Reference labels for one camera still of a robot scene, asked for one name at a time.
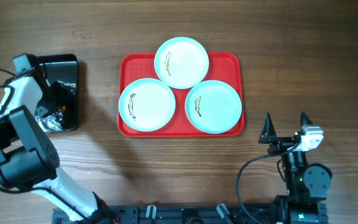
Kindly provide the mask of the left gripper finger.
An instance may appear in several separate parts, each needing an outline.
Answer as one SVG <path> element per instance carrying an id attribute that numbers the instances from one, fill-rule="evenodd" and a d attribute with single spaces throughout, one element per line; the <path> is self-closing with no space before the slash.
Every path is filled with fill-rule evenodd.
<path id="1" fill-rule="evenodd" d="M 71 102 L 72 92 L 58 81 L 52 83 L 51 89 L 56 96 L 55 105 L 57 107 L 63 107 Z"/>
<path id="2" fill-rule="evenodd" d="M 46 117 L 58 111 L 60 107 L 58 105 L 38 105 L 36 109 L 36 115 L 40 117 Z"/>

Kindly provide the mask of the orange sponge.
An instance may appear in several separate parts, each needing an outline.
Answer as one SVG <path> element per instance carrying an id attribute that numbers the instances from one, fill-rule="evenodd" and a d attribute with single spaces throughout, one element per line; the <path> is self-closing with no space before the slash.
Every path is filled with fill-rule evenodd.
<path id="1" fill-rule="evenodd" d="M 62 107 L 60 107 L 60 108 L 58 109 L 59 112 L 63 112 L 63 111 L 65 111 L 65 110 L 66 110 L 66 106 L 62 106 Z"/>

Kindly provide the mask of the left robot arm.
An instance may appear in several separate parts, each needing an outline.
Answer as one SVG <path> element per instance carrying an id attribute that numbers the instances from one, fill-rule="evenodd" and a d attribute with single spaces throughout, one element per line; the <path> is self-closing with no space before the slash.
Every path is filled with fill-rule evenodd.
<path id="1" fill-rule="evenodd" d="M 48 138 L 78 127 L 77 57 L 21 54 L 13 62 L 0 104 L 0 191 L 40 195 L 65 212 L 68 223 L 118 223 L 102 199 L 61 168 Z"/>

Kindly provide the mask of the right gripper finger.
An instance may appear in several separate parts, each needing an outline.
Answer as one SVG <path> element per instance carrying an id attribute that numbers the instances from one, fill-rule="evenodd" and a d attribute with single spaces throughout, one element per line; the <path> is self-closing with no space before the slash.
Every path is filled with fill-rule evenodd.
<path id="1" fill-rule="evenodd" d="M 302 112 L 300 115 L 300 123 L 301 123 L 301 126 L 313 124 L 313 122 L 309 119 L 309 117 L 307 116 L 307 114 L 305 112 Z"/>
<path id="2" fill-rule="evenodd" d="M 264 119 L 264 126 L 262 132 L 259 136 L 259 144 L 270 144 L 277 141 L 277 134 L 273 126 L 273 122 L 270 116 L 270 113 L 266 113 Z"/>

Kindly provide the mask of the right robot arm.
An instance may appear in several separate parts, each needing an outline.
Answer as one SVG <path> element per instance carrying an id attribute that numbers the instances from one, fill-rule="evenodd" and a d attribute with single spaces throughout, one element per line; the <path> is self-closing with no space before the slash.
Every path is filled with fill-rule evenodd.
<path id="1" fill-rule="evenodd" d="M 269 114 L 265 115 L 260 144 L 268 144 L 268 155 L 280 156 L 286 195 L 278 195 L 270 205 L 270 223 L 328 222 L 328 209 L 323 203 L 333 173 L 318 163 L 308 163 L 306 153 L 316 149 L 323 140 L 323 129 L 301 114 L 301 129 L 292 137 L 278 137 Z"/>

